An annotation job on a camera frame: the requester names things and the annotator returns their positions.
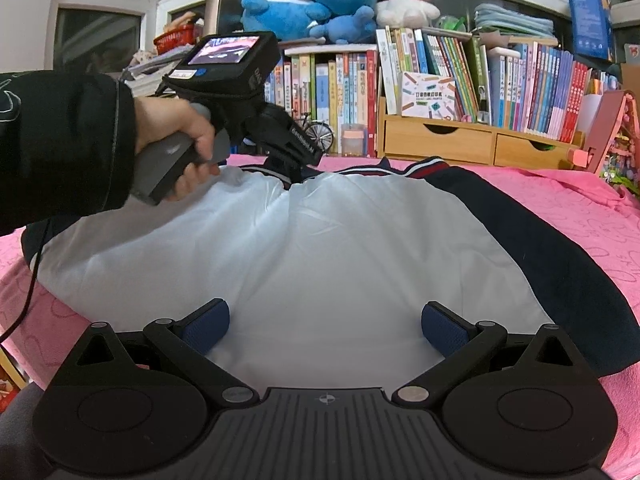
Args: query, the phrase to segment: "black sleeve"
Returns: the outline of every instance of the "black sleeve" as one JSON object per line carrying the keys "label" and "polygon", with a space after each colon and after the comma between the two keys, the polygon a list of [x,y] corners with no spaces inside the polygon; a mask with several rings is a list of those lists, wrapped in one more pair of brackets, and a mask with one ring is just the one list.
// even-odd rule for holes
{"label": "black sleeve", "polygon": [[0,74],[0,235],[121,207],[135,142],[125,84],[106,75]]}

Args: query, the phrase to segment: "bed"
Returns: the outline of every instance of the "bed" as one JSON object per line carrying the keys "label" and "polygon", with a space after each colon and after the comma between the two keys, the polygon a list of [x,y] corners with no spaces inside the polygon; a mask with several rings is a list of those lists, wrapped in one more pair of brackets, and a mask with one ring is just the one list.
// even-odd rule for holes
{"label": "bed", "polygon": [[[233,156],[235,166],[258,164],[255,157]],[[323,171],[338,171],[372,160],[326,158]],[[399,170],[407,162],[392,161]],[[640,314],[640,206],[592,174],[468,168],[574,241],[615,283]],[[0,241],[0,326],[4,330],[24,303],[30,270],[21,257],[19,233]],[[31,313],[7,342],[8,350],[40,386],[45,387],[88,321],[42,286],[36,286]],[[619,416],[616,440],[605,464],[616,480],[640,472],[640,365],[601,378]]]}

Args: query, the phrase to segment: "wooden drawer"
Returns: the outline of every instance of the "wooden drawer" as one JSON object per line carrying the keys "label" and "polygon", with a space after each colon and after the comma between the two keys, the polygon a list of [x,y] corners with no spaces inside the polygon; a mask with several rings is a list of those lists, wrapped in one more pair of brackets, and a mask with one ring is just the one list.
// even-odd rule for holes
{"label": "wooden drawer", "polygon": [[494,134],[464,127],[393,118],[385,121],[385,153],[411,157],[441,156],[447,160],[491,164]]}
{"label": "wooden drawer", "polygon": [[567,148],[554,146],[550,150],[539,150],[526,139],[498,134],[494,164],[528,170],[564,170],[570,167],[566,157]]}

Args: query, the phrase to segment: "silver screw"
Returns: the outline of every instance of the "silver screw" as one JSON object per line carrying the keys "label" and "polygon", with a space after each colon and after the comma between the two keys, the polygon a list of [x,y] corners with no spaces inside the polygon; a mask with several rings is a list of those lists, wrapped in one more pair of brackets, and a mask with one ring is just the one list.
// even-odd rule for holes
{"label": "silver screw", "polygon": [[226,402],[232,402],[233,404],[241,404],[242,402],[248,402],[254,398],[254,393],[244,386],[232,386],[222,392],[222,398]]}
{"label": "silver screw", "polygon": [[429,397],[429,392],[421,386],[403,386],[398,390],[398,397],[405,402],[423,402]]}

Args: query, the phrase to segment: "white sticker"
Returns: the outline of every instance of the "white sticker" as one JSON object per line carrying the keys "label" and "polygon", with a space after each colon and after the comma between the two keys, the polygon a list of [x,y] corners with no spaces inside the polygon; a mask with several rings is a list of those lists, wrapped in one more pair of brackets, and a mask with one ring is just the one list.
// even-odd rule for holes
{"label": "white sticker", "polygon": [[171,79],[191,79],[195,73],[195,70],[174,70],[169,74],[169,77]]}

